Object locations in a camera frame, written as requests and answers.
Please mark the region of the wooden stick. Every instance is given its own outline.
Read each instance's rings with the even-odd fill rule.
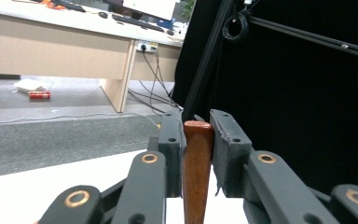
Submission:
[[[202,121],[184,124],[187,149],[183,156],[185,224],[202,224],[208,197],[213,154],[213,127]]]

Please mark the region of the white cable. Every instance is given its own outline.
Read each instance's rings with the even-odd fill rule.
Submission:
[[[148,116],[142,115],[142,114],[138,114],[138,113],[122,113],[119,115],[112,115],[112,114],[104,114],[104,113],[97,113],[97,114],[90,114],[90,115],[60,115],[60,116],[56,116],[56,117],[51,117],[51,118],[42,118],[42,119],[13,119],[13,120],[8,120],[8,121],[0,121],[0,123],[14,123],[14,122],[19,122],[19,121],[38,121],[38,120],[47,120],[47,119],[61,119],[61,118],[87,118],[87,117],[94,117],[94,116],[99,116],[99,115],[103,115],[103,116],[109,116],[109,117],[123,117],[122,115],[130,115],[130,114],[134,114],[134,115],[138,115],[141,117],[145,117],[147,119],[149,119],[156,127],[158,127],[157,123],[155,123],[151,118],[149,118]]]

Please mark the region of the white table surface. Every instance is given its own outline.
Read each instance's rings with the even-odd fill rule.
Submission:
[[[73,186],[108,189],[127,176],[133,157],[141,152],[0,176],[0,223],[34,223],[60,193]],[[211,172],[204,223],[247,223],[242,199],[226,199],[223,193],[214,197],[215,191],[216,180]],[[182,199],[167,199],[166,223],[184,223]]]
[[[42,4],[30,4],[13,2],[11,0],[0,0],[0,14],[26,19],[30,21],[41,21],[50,24],[66,26],[81,30],[87,30],[107,35],[117,35],[131,39],[157,42],[170,46],[181,47],[182,43],[174,41],[169,35],[154,31],[145,30],[131,24],[118,24],[108,15],[107,19],[98,16],[102,10],[91,7],[83,7],[86,13],[73,10],[56,10]]]

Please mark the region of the table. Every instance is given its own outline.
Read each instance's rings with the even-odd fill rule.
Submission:
[[[100,78],[117,112],[124,112],[130,80],[153,80],[139,40],[158,43],[164,81],[174,81],[181,42],[111,17],[0,0],[0,74]],[[155,55],[146,53],[153,67]]]
[[[31,224],[41,218],[60,193],[77,185],[108,189],[127,176],[132,159],[141,152],[0,176],[0,223]],[[243,199],[227,199],[222,192],[214,197],[215,193],[216,179],[211,172],[205,224],[248,223],[242,210]],[[167,199],[166,223],[184,223],[182,199]]]

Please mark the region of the power outlet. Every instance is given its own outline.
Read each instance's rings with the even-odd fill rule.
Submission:
[[[138,48],[136,49],[142,51],[142,45],[146,47],[145,52],[155,52],[155,49],[158,47],[158,43],[139,40]]]

